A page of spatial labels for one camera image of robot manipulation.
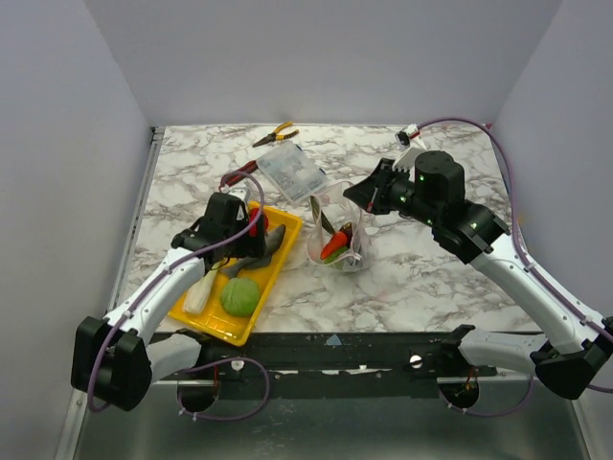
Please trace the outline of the clear pink dotted zip bag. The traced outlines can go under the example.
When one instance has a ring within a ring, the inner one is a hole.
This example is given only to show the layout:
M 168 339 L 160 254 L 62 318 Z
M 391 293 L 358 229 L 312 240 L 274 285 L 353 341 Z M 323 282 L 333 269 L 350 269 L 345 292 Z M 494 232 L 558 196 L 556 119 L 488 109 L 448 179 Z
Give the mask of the clear pink dotted zip bag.
M 337 181 L 309 198 L 314 226 L 307 255 L 313 263 L 343 273 L 361 271 L 373 258 L 362 210 L 345 197 L 352 186 Z

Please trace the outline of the green cabbage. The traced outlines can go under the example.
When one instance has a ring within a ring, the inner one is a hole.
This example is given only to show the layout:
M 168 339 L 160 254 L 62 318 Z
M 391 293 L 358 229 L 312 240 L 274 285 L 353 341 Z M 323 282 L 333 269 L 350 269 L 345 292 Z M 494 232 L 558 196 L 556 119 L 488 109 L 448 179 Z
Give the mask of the green cabbage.
M 220 305 L 229 315 L 248 317 L 253 314 L 261 299 L 260 287 L 249 278 L 230 279 L 220 294 Z

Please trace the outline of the red tomato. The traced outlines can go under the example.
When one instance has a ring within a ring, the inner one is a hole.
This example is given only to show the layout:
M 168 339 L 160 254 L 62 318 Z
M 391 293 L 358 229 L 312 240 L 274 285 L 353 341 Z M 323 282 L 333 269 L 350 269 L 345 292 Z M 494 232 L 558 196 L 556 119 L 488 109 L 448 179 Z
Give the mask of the red tomato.
M 260 211 L 259 208 L 250 209 L 249 220 L 255 222 L 255 224 L 249 230 L 249 236 L 251 238 L 255 238 L 258 235 L 266 235 L 269 226 L 269 219 L 264 211 Z

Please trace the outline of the green grape bunch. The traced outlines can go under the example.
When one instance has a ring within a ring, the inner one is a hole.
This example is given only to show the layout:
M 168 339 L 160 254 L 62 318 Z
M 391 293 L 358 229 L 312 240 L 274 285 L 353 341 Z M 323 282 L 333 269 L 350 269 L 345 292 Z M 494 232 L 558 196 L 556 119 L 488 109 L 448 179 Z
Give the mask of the green grape bunch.
M 353 253 L 348 247 L 343 247 L 330 254 L 328 257 L 323 259 L 322 262 L 325 266 L 343 271 L 345 270 L 346 262 L 351 261 L 352 259 Z

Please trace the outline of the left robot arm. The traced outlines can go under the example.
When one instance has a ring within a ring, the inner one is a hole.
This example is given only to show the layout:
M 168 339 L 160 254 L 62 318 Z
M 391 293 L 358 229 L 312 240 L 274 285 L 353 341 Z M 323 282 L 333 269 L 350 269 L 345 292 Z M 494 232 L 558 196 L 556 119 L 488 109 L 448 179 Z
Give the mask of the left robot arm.
M 153 336 L 180 297 L 218 262 L 264 252 L 264 218 L 249 214 L 245 201 L 213 194 L 203 216 L 177 233 L 154 272 L 121 305 L 103 318 L 86 317 L 76 331 L 71 384 L 87 395 L 93 412 L 113 405 L 134 409 L 153 383 L 184 371 L 205 377 L 211 353 L 193 333 Z

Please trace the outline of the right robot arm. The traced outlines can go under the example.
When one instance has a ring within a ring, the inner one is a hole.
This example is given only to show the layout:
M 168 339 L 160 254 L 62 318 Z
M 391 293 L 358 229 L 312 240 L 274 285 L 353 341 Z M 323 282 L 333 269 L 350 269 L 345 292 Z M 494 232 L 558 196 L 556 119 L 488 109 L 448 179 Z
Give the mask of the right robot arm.
M 612 355 L 612 321 L 568 293 L 537 263 L 521 254 L 508 225 L 488 207 L 465 197 L 465 170 L 450 154 L 418 155 L 414 172 L 382 159 L 344 197 L 373 215 L 398 213 L 430 227 L 434 241 L 472 266 L 530 316 L 536 335 L 493 333 L 474 326 L 454 331 L 441 351 L 454 376 L 491 366 L 537 377 L 567 400 L 577 399 Z

